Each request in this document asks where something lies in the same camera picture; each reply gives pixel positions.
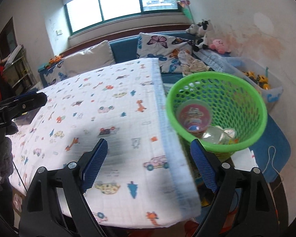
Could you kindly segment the grey gloved hand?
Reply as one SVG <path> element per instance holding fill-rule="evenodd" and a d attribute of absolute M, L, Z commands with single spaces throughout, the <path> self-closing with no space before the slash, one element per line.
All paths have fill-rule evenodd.
<path fill-rule="evenodd" d="M 18 131 L 14 122 L 7 127 L 0 128 L 0 192 L 3 190 L 4 182 L 13 173 L 12 142 L 7 136 Z"/>

